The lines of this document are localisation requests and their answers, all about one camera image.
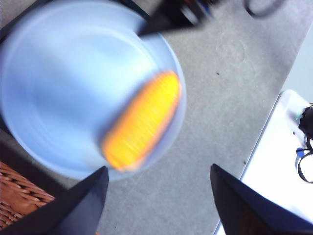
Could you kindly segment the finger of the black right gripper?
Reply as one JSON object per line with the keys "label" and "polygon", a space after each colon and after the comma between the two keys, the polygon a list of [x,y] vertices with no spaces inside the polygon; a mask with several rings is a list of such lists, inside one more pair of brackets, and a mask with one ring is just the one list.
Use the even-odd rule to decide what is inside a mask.
{"label": "finger of the black right gripper", "polygon": [[182,0],[163,0],[152,13],[150,18],[140,27],[139,35],[178,30],[194,27],[182,13]]}

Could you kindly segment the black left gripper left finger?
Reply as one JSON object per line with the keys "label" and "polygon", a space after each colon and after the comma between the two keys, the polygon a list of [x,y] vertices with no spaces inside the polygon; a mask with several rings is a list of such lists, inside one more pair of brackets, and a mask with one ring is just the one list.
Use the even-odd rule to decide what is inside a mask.
{"label": "black left gripper left finger", "polygon": [[2,235],[94,235],[109,185],[108,169],[103,166],[0,233]]}

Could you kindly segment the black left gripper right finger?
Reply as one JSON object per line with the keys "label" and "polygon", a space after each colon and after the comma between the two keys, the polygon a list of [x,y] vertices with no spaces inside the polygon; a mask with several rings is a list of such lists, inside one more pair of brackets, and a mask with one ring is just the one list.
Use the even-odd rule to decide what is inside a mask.
{"label": "black left gripper right finger", "polygon": [[266,199],[217,164],[210,182],[227,235],[311,235],[312,223]]}

